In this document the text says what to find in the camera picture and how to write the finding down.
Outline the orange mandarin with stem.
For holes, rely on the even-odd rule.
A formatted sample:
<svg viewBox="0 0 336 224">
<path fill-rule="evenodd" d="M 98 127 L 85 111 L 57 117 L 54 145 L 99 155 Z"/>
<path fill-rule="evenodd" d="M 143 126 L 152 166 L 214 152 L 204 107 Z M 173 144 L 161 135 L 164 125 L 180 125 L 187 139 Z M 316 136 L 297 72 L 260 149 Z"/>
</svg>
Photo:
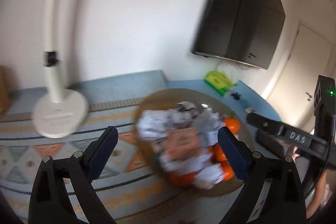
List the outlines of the orange mandarin with stem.
<svg viewBox="0 0 336 224">
<path fill-rule="evenodd" d="M 226 156 L 224 155 L 224 152 L 222 151 L 220 145 L 217 143 L 216 145 L 213 145 L 211 147 L 211 152 L 213 155 L 213 159 L 216 162 L 225 162 L 227 161 Z"/>
</svg>

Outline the orange mandarin front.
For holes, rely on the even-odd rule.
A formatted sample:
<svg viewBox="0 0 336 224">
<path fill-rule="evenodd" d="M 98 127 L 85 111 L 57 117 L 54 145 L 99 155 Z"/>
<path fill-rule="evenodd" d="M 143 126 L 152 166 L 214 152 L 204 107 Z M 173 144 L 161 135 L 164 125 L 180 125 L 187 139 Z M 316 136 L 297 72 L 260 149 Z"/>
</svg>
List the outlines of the orange mandarin front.
<svg viewBox="0 0 336 224">
<path fill-rule="evenodd" d="M 240 130 L 240 123 L 236 118 L 228 117 L 223 119 L 223 123 L 233 134 L 237 134 Z"/>
</svg>

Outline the orange snack bag plush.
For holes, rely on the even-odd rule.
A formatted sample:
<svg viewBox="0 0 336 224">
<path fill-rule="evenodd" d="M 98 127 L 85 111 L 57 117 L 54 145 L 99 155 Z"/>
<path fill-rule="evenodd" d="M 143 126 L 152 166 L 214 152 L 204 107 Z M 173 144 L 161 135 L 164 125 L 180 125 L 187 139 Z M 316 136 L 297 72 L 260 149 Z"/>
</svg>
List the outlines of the orange snack bag plush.
<svg viewBox="0 0 336 224">
<path fill-rule="evenodd" d="M 169 131 L 164 141 L 164 149 L 173 160 L 186 160 L 200 155 L 201 143 L 196 128 Z"/>
</svg>

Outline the paper ball back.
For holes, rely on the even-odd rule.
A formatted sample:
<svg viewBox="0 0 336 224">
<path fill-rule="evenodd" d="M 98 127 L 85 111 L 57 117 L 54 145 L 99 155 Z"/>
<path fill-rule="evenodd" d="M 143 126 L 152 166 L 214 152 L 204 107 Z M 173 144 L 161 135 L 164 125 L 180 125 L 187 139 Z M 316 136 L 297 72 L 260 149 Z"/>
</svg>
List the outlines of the paper ball back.
<svg viewBox="0 0 336 224">
<path fill-rule="evenodd" d="M 162 153 L 158 160 L 165 172 L 175 172 L 178 176 L 183 176 L 189 173 L 198 173 L 209 165 L 211 158 L 212 155 L 203 150 L 200 155 L 189 157 L 186 160 L 173 160 L 167 153 Z"/>
</svg>

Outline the white paper ball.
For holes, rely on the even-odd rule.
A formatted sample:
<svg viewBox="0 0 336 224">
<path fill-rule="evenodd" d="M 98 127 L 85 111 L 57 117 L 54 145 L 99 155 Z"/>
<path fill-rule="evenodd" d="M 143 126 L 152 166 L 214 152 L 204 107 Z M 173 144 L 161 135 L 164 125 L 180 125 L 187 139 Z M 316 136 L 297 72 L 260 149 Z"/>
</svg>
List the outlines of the white paper ball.
<svg viewBox="0 0 336 224">
<path fill-rule="evenodd" d="M 219 113 L 205 109 L 194 119 L 192 126 L 197 130 L 202 147 L 209 147 L 218 142 L 218 131 L 225 126 L 225 123 Z"/>
</svg>

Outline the white door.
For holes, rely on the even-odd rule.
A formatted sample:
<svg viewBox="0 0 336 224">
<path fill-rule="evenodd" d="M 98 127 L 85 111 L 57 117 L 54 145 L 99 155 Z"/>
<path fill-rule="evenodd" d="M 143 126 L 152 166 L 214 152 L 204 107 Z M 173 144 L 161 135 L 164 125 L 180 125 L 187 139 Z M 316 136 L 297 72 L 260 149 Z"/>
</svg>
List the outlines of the white door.
<svg viewBox="0 0 336 224">
<path fill-rule="evenodd" d="M 285 68 L 267 98 L 283 122 L 298 126 L 313 107 L 318 76 L 326 72 L 332 49 L 322 36 L 299 25 Z"/>
</svg>

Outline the patterned blue table mat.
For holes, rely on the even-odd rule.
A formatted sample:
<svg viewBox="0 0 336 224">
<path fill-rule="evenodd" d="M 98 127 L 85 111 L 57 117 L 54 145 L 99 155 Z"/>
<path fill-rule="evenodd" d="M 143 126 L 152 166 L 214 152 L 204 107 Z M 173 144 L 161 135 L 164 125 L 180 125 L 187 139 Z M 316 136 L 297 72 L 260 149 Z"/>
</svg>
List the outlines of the patterned blue table mat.
<svg viewBox="0 0 336 224">
<path fill-rule="evenodd" d="M 15 92 L 13 105 L 1 118 L 1 192 L 13 211 L 27 221 L 30 194 L 42 157 L 70 157 L 83 151 L 108 126 L 120 134 L 118 144 L 93 187 L 118 223 L 218 223 L 239 193 L 236 180 L 220 193 L 198 193 L 175 188 L 143 158 L 134 130 L 142 99 L 167 88 L 185 88 L 214 97 L 203 81 L 167 82 L 161 71 L 133 73 L 87 81 L 76 86 L 90 103 L 87 119 L 78 131 L 61 139 L 39 135 L 30 114 L 43 88 Z"/>
</svg>

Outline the white desk lamp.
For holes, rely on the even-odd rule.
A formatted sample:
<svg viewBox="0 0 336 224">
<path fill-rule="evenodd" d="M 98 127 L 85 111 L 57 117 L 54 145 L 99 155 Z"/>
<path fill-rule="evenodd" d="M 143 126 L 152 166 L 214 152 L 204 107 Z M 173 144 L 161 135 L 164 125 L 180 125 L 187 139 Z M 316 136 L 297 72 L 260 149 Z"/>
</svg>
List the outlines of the white desk lamp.
<svg viewBox="0 0 336 224">
<path fill-rule="evenodd" d="M 52 139 L 74 133 L 88 114 L 87 99 L 63 84 L 56 47 L 57 7 L 58 0 L 45 0 L 43 52 L 47 94 L 35 104 L 32 114 L 36 131 Z"/>
</svg>

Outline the green tissue box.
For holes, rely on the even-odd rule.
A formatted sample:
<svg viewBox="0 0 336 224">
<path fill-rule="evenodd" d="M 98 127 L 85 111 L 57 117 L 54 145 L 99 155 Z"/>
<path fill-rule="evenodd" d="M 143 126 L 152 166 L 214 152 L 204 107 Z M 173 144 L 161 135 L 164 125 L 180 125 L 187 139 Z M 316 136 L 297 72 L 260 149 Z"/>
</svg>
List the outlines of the green tissue box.
<svg viewBox="0 0 336 224">
<path fill-rule="evenodd" d="M 233 83 L 224 73 L 219 71 L 210 71 L 206 74 L 205 83 L 212 87 L 222 97 L 237 85 Z"/>
</svg>

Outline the brown kraft pen container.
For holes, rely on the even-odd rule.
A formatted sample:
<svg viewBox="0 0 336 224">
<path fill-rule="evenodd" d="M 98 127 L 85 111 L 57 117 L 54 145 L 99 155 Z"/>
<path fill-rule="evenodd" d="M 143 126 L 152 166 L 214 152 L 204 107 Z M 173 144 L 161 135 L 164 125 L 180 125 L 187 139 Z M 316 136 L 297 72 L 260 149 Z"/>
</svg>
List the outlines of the brown kraft pen container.
<svg viewBox="0 0 336 224">
<path fill-rule="evenodd" d="M 10 97 L 6 84 L 5 71 L 1 67 L 0 74 L 0 113 L 4 114 L 10 107 Z"/>
</svg>

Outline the black wall television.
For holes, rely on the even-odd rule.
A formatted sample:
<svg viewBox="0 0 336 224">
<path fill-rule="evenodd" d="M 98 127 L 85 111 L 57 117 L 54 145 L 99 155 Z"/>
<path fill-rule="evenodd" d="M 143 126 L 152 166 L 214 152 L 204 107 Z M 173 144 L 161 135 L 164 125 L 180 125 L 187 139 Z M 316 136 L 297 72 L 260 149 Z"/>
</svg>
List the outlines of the black wall television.
<svg viewBox="0 0 336 224">
<path fill-rule="evenodd" d="M 268 69 L 284 21 L 281 0 L 207 0 L 192 52 Z"/>
</svg>

